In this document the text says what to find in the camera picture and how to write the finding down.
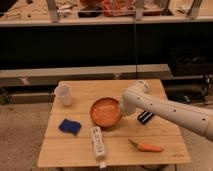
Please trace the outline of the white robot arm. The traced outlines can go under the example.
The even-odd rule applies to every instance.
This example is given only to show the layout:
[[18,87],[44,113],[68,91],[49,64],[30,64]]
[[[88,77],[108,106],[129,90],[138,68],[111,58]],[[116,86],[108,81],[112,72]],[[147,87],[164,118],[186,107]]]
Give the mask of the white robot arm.
[[213,110],[154,97],[145,80],[129,86],[119,105],[124,116],[143,109],[213,142]]

